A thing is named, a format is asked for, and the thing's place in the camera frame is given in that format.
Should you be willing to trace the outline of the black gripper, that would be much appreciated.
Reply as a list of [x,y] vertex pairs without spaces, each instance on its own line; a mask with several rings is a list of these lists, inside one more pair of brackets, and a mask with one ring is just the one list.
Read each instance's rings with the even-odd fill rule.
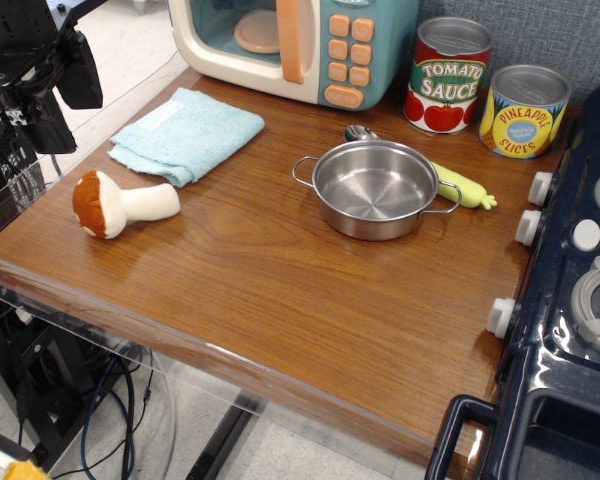
[[61,53],[59,80],[53,64],[47,61],[20,68],[12,77],[0,71],[0,112],[36,153],[68,154],[77,148],[54,96],[55,86],[71,109],[99,109],[103,105],[100,79],[86,36],[72,31],[63,40]]

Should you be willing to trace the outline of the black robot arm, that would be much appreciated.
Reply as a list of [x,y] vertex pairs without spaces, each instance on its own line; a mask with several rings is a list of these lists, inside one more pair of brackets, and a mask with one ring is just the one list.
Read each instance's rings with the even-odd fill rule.
[[35,152],[76,143],[54,96],[73,110],[99,109],[103,92],[78,20],[101,1],[0,1],[0,122]]

